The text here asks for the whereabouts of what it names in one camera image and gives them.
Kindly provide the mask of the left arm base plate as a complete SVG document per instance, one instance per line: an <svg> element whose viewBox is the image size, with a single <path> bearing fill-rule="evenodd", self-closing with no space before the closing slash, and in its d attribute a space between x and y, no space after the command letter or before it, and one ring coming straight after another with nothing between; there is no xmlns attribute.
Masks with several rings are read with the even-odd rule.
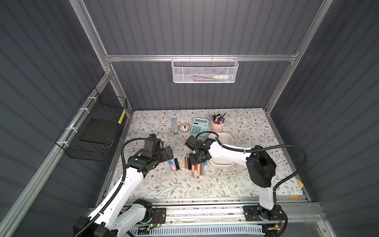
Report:
<svg viewBox="0 0 379 237"><path fill-rule="evenodd" d="M166 217L167 217L166 208L153 208L151 217L148 218L147 221L139 222L139 224L143 224L143 225L165 224Z"/></svg>

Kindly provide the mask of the orange lip gloss silver cap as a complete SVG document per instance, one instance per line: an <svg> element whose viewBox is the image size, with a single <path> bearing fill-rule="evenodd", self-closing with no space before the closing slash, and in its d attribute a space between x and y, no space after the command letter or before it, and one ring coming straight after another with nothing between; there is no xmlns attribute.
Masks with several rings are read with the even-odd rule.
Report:
<svg viewBox="0 0 379 237"><path fill-rule="evenodd" d="M189 157L185 157L185 169L189 169Z"/></svg>

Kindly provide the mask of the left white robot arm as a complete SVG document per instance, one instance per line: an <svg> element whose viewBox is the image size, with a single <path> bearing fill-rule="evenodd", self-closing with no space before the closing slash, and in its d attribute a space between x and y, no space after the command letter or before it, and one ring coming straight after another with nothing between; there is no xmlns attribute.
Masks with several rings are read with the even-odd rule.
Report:
<svg viewBox="0 0 379 237"><path fill-rule="evenodd" d="M144 147L129 159L121 155L122 177L105 199L87 216L74 224L75 237L123 237L138 223L149 224L153 220L151 202L138 199L122 212L125 203L148 172L160 163L173 159L171 147L164 147L155 134L142 138Z"/></svg>

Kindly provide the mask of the black lipstick tube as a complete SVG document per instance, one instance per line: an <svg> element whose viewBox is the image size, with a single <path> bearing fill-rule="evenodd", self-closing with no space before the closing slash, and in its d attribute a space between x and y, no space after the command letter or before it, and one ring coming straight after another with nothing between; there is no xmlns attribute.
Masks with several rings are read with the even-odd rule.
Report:
<svg viewBox="0 0 379 237"><path fill-rule="evenodd" d="M175 163L176 170L177 170L178 172L180 172L181 169L180 169L180 165L179 165L179 162L178 162L178 159L177 159L177 158L174 159L174 163Z"/></svg>

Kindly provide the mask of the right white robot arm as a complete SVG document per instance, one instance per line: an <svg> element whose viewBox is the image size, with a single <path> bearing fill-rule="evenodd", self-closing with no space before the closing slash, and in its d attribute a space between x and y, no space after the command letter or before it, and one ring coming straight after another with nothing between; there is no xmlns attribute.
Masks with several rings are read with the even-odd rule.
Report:
<svg viewBox="0 0 379 237"><path fill-rule="evenodd" d="M192 165L198 165L211 158L221 158L247 168L251 181L258 186L259 204L256 213L263 220L269 220L275 215L276 198L273 190L273 178L276 175L276 163L268 155L267 150L275 147L241 148L225 145L218 137L207 138L204 141L190 136L185 146L191 150L189 159Z"/></svg>

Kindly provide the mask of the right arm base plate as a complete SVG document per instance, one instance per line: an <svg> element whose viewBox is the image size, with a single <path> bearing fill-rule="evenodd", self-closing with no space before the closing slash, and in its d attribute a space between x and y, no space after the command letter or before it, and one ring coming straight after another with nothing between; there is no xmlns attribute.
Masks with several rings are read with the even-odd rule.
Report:
<svg viewBox="0 0 379 237"><path fill-rule="evenodd" d="M243 207L246 221L279 221L285 220L285 214L280 205L275 204L272 210L265 209L260 205L246 205Z"/></svg>

